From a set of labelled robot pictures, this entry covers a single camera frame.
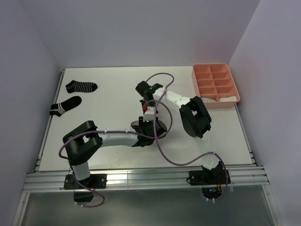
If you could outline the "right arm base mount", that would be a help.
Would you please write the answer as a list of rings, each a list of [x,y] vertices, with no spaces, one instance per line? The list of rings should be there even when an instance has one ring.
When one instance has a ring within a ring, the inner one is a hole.
[[[226,185],[231,182],[228,171],[224,170],[214,174],[212,170],[191,170],[186,181],[192,186],[206,186],[206,185]]]

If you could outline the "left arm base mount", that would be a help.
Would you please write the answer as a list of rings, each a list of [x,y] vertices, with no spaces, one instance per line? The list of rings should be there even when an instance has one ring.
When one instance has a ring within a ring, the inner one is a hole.
[[[91,174],[89,178],[79,182],[89,189],[104,189],[106,187],[107,175]],[[65,190],[83,189],[83,187],[75,181],[73,174],[66,175],[63,188]]]

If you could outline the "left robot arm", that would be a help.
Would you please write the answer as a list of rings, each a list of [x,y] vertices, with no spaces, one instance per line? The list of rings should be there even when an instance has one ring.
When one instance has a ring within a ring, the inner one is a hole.
[[[156,119],[155,122],[138,121],[132,122],[128,129],[118,131],[99,131],[93,121],[86,121],[63,137],[64,147],[70,166],[75,174],[75,183],[86,188],[90,186],[92,177],[88,160],[101,147],[128,146],[145,147],[154,142],[154,128],[158,137],[164,137],[168,129],[166,125]]]

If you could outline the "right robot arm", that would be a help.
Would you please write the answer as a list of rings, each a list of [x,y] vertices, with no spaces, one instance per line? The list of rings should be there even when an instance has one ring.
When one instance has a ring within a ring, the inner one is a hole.
[[[206,153],[201,165],[204,171],[204,180],[210,184],[215,183],[220,173],[215,167],[218,165],[217,158],[213,155],[214,149],[209,143],[209,131],[211,129],[211,116],[206,109],[202,99],[198,96],[193,98],[184,97],[176,94],[161,84],[149,85],[146,81],[140,82],[135,90],[142,97],[140,102],[143,108],[143,117],[140,123],[150,123],[151,131],[155,131],[157,137],[162,135],[166,128],[158,119],[158,106],[162,104],[169,110],[174,109],[180,114],[184,131],[191,137],[200,138],[201,150]]]

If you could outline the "taupe sock red cuff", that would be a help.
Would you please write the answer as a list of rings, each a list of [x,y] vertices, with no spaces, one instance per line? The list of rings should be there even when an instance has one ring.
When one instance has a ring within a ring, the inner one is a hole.
[[[153,133],[154,131],[153,124],[155,124],[157,133],[167,132],[167,127],[165,123],[161,120],[157,120],[155,123],[154,121],[146,122],[144,120],[133,121],[131,122],[130,126],[136,132],[147,134],[147,133]]]

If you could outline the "white sock black toe heel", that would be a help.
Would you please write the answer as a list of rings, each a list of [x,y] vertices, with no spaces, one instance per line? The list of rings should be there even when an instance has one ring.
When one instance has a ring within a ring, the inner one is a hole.
[[[216,102],[216,100],[212,99],[212,98],[202,97],[201,99],[204,103],[214,103],[214,102]]]

